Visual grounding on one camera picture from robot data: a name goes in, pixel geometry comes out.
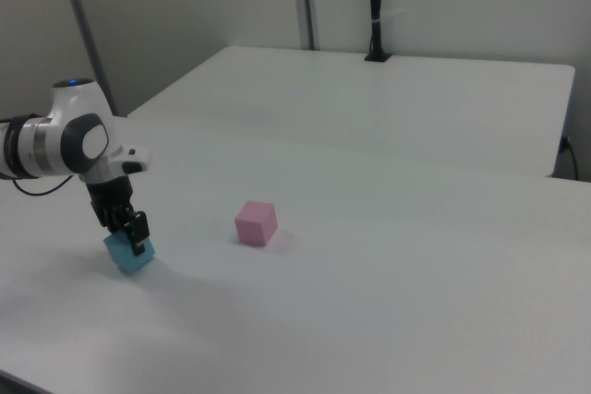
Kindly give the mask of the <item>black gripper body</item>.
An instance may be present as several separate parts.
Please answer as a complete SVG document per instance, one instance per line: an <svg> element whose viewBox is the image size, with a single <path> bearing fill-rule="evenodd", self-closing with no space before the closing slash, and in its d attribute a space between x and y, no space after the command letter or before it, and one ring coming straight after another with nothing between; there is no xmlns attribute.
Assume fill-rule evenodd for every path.
<svg viewBox="0 0 591 394"><path fill-rule="evenodd" d="M87 184L91 206L100 224L106 228L108 217L118 217L126 222L129 230L131 216L137 212L131 205L133 187L128 176L121 176L101 184Z"/></svg>

